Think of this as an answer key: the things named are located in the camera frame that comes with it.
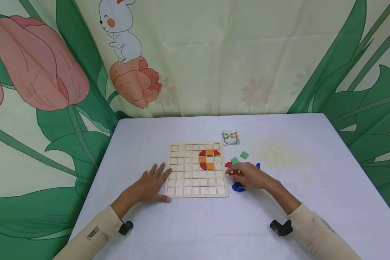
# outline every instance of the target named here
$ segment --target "green stem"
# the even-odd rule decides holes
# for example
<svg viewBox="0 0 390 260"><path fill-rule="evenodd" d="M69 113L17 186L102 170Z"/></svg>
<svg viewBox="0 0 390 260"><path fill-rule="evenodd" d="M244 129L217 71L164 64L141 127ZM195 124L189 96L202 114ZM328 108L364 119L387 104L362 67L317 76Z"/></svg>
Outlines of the green stem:
<svg viewBox="0 0 390 260"><path fill-rule="evenodd" d="M380 47L376 50L376 52L371 56L371 58L367 61L364 67L361 69L357 77L351 83L347 91L354 91L358 84L360 84L361 80L364 79L365 75L367 75L368 71L374 66L374 64L379 60L379 58L386 52L390 47L390 35L387 39L380 45Z"/></svg>
<svg viewBox="0 0 390 260"><path fill-rule="evenodd" d="M377 161L377 162L372 162L371 164L365 164L365 166L386 166L390 165L390 161Z"/></svg>
<svg viewBox="0 0 390 260"><path fill-rule="evenodd" d="M118 91L114 91L113 93L111 93L111 95L108 97L107 99L107 103L110 104L111 101L113 101L113 98L115 98L117 95L119 95Z"/></svg>
<svg viewBox="0 0 390 260"><path fill-rule="evenodd" d="M383 24L384 20L390 15L390 4L387 6L386 9L384 9L384 12L381 14L381 16L377 19L377 21L373 24L371 29L368 31L367 35L365 35L364 39L361 41L361 43L358 45L356 51L354 52L353 58L356 57L365 46L367 46L368 42L372 38L372 36L376 33L376 31L379 29L379 27Z"/></svg>
<svg viewBox="0 0 390 260"><path fill-rule="evenodd" d="M14 148L15 150L18 150L27 156L30 156L33 159L38 160L39 162L42 162L43 164L46 164L50 167L53 167L55 169L61 170L62 172L66 172L67 174L70 174L72 176L77 176L74 170L69 169L66 166L63 166L61 164L58 164L57 162L49 159L48 157L38 153L37 151L33 150L30 147L27 147L26 145L22 144L15 138L11 137L10 135L6 134L5 132L0 130L0 141L5 143L6 145Z"/></svg>
<svg viewBox="0 0 390 260"><path fill-rule="evenodd" d="M23 8L25 8L26 12L31 17L36 18L41 22L43 21L39 14L36 12L36 10L33 8L33 6L30 4L29 0L19 0L19 2L21 5L23 5Z"/></svg>
<svg viewBox="0 0 390 260"><path fill-rule="evenodd" d="M367 104L365 106L362 106L356 110L353 110L349 113L346 113L345 115L341 116L341 117L338 117L337 119L333 120L331 123L334 124L334 123L337 123L338 121L341 121L345 118L348 118L348 117L351 117L353 115L356 115L357 113L360 113L362 111L365 111L365 110L368 110L368 109L372 109L373 107L377 107L377 106L381 106L383 104L386 104L386 103L389 103L390 102L390 96L388 97L385 97L383 99L380 99L378 101L375 101L373 103L370 103L370 104Z"/></svg>
<svg viewBox="0 0 390 260"><path fill-rule="evenodd" d="M118 119L116 117L116 114L113 112L113 110L110 107L110 103L108 103L105 98L101 95L101 92L97 89L97 93L94 91L92 87L90 87L90 90L93 91L94 95L96 95L97 99L99 99L101 105L105 108L107 111L108 116L110 117L111 122L113 123L113 126L116 126L118 123Z"/></svg>
<svg viewBox="0 0 390 260"><path fill-rule="evenodd" d="M77 108L74 105L68 106L68 114L69 114L69 117L71 118L72 126L75 129L75 134L77 134L79 143L81 144L81 147L85 151L86 156L91 161L91 163L94 165L94 167L98 168L97 162L95 161L94 156L92 155L90 149L88 148L88 145L85 142L85 138L84 138L82 131L79 127L78 118L77 118L77 115L75 113L76 109Z"/></svg>

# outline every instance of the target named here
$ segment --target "daisy pattern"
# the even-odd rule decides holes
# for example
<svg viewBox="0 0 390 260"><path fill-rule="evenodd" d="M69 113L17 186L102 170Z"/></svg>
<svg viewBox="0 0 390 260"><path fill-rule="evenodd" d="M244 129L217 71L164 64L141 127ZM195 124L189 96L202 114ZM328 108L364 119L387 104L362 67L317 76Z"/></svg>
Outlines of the daisy pattern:
<svg viewBox="0 0 390 260"><path fill-rule="evenodd" d="M255 79L249 80L249 86L242 88L244 96L241 98L241 101L245 101L246 106L249 107L249 113L251 112L251 107L256 108L260 104L266 104L272 87L273 82L266 84L263 77L259 78L258 82Z"/></svg>
<svg viewBox="0 0 390 260"><path fill-rule="evenodd" d="M310 67L307 67L305 69L305 72L298 73L296 75L297 80L295 82L293 82L293 86L296 87L296 89L292 90L290 92L290 95L296 95L300 91L302 91L302 88L306 85L306 83L308 82L308 80L310 79L311 76L312 76L312 71L311 71Z"/></svg>

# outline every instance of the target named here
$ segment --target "puzzle piece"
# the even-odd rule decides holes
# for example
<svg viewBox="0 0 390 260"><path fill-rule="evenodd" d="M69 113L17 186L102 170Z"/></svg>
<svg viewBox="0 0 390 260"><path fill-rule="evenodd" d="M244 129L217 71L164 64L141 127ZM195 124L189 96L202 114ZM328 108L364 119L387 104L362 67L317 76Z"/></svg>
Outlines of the puzzle piece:
<svg viewBox="0 0 390 260"><path fill-rule="evenodd" d="M243 151L243 152L240 154L240 157L243 158L243 159L247 159L248 156L249 156L249 154L246 153L245 151Z"/></svg>
<svg viewBox="0 0 390 260"><path fill-rule="evenodd" d="M231 162L233 164L239 164L240 163L240 161L237 159L237 157L234 157L233 159L231 159Z"/></svg>

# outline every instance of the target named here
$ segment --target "beige sleeve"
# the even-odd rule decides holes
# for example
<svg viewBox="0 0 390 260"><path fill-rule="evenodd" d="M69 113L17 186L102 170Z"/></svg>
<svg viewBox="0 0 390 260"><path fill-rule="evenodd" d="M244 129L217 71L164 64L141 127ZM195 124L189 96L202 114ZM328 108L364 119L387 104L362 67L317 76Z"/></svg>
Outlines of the beige sleeve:
<svg viewBox="0 0 390 260"><path fill-rule="evenodd" d="M53 260L92 259L118 233L122 224L111 206L108 206L69 241Z"/></svg>
<svg viewBox="0 0 390 260"><path fill-rule="evenodd" d="M294 238L317 259L361 259L324 219L303 203L287 218L292 222Z"/></svg>

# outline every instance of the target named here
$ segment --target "fabric backdrop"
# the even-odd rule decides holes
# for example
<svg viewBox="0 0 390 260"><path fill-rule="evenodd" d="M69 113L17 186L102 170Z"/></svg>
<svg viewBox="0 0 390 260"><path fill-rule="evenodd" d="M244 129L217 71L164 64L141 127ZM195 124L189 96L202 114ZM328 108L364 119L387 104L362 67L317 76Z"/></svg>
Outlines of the fabric backdrop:
<svg viewBox="0 0 390 260"><path fill-rule="evenodd" d="M64 246L122 118L307 112L390 207L390 0L1 0L0 259Z"/></svg>

